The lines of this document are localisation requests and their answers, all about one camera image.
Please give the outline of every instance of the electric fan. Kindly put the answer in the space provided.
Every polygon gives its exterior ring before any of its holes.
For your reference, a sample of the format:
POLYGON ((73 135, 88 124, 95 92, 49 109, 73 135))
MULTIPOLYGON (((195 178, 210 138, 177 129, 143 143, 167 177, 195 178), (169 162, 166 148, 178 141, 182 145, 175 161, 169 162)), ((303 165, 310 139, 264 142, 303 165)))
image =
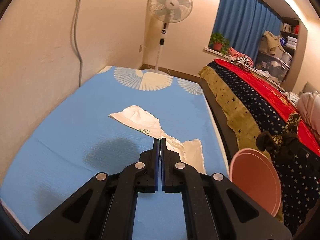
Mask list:
POLYGON ((157 72, 169 23, 180 22, 189 16, 192 10, 192 0, 148 0, 148 8, 152 15, 164 22, 155 66, 155 72, 157 72))

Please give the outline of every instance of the red blanket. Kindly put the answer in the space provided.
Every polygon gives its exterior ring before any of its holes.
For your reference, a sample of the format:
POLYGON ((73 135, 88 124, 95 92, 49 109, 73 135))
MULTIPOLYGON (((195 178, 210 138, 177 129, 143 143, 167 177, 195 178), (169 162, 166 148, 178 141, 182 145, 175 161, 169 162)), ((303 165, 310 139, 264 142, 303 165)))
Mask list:
MULTIPOLYGON (((216 59, 215 62, 220 66, 227 68, 228 70, 235 73, 243 81, 247 82, 254 90, 256 90, 273 108, 281 118, 286 122, 289 118, 289 115, 292 112, 297 112, 287 98, 276 88, 271 86, 269 83, 258 78, 252 73, 246 72, 231 63, 222 60, 216 59)), ((311 131, 306 126, 305 122, 301 120, 298 127, 298 137, 299 140, 307 146, 311 151, 320 156, 320 147, 314 138, 311 131)))

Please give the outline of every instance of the plant pot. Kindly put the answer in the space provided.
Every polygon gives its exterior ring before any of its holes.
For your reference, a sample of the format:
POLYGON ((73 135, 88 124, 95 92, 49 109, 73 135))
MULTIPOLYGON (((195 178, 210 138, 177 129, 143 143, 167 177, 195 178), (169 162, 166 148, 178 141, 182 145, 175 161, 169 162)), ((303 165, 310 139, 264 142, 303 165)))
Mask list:
POLYGON ((222 49, 222 46, 223 46, 223 44, 216 42, 213 44, 213 50, 220 51, 222 49))

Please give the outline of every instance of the star pattern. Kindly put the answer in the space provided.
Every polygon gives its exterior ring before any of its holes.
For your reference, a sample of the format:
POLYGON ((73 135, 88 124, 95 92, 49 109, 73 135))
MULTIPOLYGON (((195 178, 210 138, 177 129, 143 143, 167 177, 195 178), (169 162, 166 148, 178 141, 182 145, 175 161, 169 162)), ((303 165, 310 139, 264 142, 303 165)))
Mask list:
MULTIPOLYGON (((271 135, 281 133, 285 128, 285 121, 260 94, 235 73, 215 61, 208 66, 215 70, 249 110, 261 132, 269 131, 271 135)), ((320 197, 319 181, 307 165, 299 163, 297 156, 294 161, 285 165, 276 163, 275 155, 271 158, 282 185, 284 224, 295 234, 298 226, 305 221, 308 211, 315 206, 320 197)))

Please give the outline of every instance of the pink bucket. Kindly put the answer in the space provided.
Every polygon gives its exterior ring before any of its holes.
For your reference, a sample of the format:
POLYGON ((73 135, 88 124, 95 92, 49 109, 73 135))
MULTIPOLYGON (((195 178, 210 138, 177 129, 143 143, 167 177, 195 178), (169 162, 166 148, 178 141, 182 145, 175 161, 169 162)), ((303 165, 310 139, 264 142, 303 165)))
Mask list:
POLYGON ((275 216, 281 204, 281 184, 273 164, 254 149, 242 149, 232 158, 230 180, 275 216))

